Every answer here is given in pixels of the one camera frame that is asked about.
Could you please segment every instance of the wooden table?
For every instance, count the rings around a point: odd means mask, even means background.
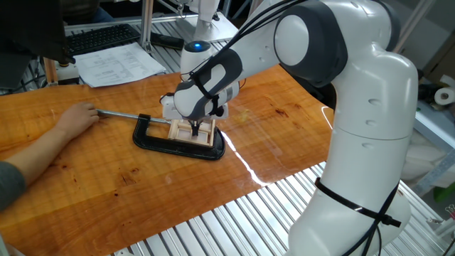
[[[159,96],[179,80],[160,75],[1,97],[0,159],[33,143],[76,102],[160,117]],[[28,256],[108,255],[325,160],[331,113],[276,66],[248,78],[230,102],[230,117],[218,122],[227,141],[219,161],[140,149],[134,120],[102,118],[0,213],[0,232]],[[165,124],[152,126],[166,137]]]

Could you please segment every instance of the human hand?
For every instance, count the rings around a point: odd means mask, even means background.
[[[81,102],[67,109],[54,128],[63,132],[65,138],[70,141],[92,126],[93,123],[98,122],[99,119],[98,111],[92,103]]]

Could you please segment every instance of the person's sleeve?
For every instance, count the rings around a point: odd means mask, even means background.
[[[11,205],[26,190],[26,181],[12,164],[0,161],[0,211]]]

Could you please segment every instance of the black keyboard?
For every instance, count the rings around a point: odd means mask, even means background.
[[[141,34],[130,25],[121,24],[67,36],[66,41],[68,42],[69,54],[74,56],[120,46],[119,43],[137,39],[140,36]]]

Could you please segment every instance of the paper document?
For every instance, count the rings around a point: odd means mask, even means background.
[[[74,56],[79,75],[90,87],[134,82],[166,69],[138,43]]]

